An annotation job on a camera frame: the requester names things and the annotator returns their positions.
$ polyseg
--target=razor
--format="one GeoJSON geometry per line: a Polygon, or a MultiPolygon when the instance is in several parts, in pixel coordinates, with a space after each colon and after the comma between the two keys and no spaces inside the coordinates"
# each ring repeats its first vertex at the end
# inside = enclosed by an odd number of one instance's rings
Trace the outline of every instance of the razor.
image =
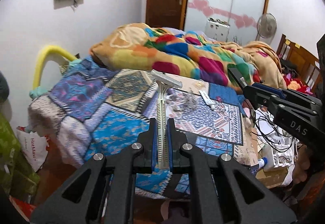
{"type": "Polygon", "coordinates": [[[166,105],[165,95],[170,88],[182,88],[183,83],[161,72],[152,70],[151,74],[158,84],[157,99],[157,152],[159,169],[168,169],[168,142],[166,135],[166,105]]]}

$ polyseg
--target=wooden headboard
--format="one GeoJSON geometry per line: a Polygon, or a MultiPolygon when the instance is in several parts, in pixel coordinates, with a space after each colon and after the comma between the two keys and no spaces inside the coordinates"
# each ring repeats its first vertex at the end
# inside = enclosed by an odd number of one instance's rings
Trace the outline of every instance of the wooden headboard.
{"type": "Polygon", "coordinates": [[[299,78],[310,87],[311,92],[314,92],[318,83],[322,82],[318,58],[299,44],[288,40],[284,34],[277,55],[297,66],[299,78]]]}

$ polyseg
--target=blue patchwork quilt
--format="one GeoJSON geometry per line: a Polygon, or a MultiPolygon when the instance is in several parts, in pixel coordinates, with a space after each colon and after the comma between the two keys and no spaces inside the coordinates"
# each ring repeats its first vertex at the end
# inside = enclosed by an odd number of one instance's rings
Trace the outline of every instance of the blue patchwork quilt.
{"type": "MultiPolygon", "coordinates": [[[[186,93],[176,92],[180,97],[186,93]]],[[[196,112],[207,113],[209,107],[195,96],[199,102],[196,112]]],[[[188,142],[208,154],[233,155],[234,146],[243,145],[243,97],[215,84],[210,84],[209,96],[227,103],[223,112],[204,119],[186,111],[174,113],[176,127],[186,134],[188,142]]],[[[96,153],[117,154],[134,143],[155,116],[156,97],[157,84],[150,72],[110,71],[89,56],[70,68],[49,93],[32,102],[29,118],[40,134],[50,133],[55,138],[64,162],[79,167],[96,153]]],[[[152,175],[138,174],[136,186],[170,198],[190,194],[188,175],[173,175],[157,167],[152,175]]]]}

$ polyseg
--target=green bag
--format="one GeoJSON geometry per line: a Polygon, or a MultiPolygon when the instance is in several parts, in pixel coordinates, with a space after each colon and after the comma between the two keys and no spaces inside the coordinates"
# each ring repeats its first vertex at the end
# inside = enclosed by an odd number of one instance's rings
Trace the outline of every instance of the green bag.
{"type": "Polygon", "coordinates": [[[7,195],[30,203],[40,177],[33,171],[5,117],[0,113],[0,184],[7,195]]]}

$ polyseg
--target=clutter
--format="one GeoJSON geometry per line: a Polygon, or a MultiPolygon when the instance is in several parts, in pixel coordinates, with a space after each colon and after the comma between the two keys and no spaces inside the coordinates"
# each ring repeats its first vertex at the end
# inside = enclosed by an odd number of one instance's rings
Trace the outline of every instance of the clutter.
{"type": "Polygon", "coordinates": [[[282,74],[283,79],[285,83],[287,84],[288,89],[296,90],[298,92],[307,94],[307,95],[312,95],[313,93],[310,90],[310,87],[307,85],[304,85],[302,81],[299,78],[293,78],[291,73],[288,74],[282,74]]]}
{"type": "MultiPolygon", "coordinates": [[[[261,159],[261,152],[258,153],[258,158],[261,159]]],[[[288,169],[279,167],[275,171],[265,172],[264,169],[260,170],[256,174],[256,178],[267,188],[274,188],[281,186],[288,174],[288,169]]]]}
{"type": "Polygon", "coordinates": [[[34,205],[25,203],[16,199],[15,197],[9,196],[9,201],[12,203],[14,208],[19,212],[19,214],[26,220],[29,221],[31,213],[36,208],[34,205]]]}
{"type": "Polygon", "coordinates": [[[293,137],[273,123],[273,116],[265,108],[256,110],[255,126],[258,138],[264,143],[262,155],[268,159],[264,171],[288,168],[294,164],[293,137]]]}
{"type": "Polygon", "coordinates": [[[193,96],[193,90],[190,89],[190,92],[186,94],[183,100],[183,106],[187,106],[190,109],[196,109],[198,107],[198,101],[193,96]]]}
{"type": "Polygon", "coordinates": [[[173,75],[173,74],[166,74],[166,75],[168,75],[169,77],[175,80],[182,82],[183,83],[182,91],[189,92],[192,89],[193,93],[197,95],[199,94],[199,90],[204,90],[205,92],[209,93],[210,84],[208,82],[205,82],[203,80],[196,80],[196,79],[183,77],[180,75],[173,75]]]}
{"type": "Polygon", "coordinates": [[[17,138],[22,146],[22,153],[36,172],[48,155],[46,137],[40,137],[36,132],[26,133],[24,127],[17,127],[17,138]]]}
{"type": "Polygon", "coordinates": [[[21,152],[21,145],[9,122],[0,113],[0,183],[7,195],[30,202],[36,194],[39,176],[21,152]]]}

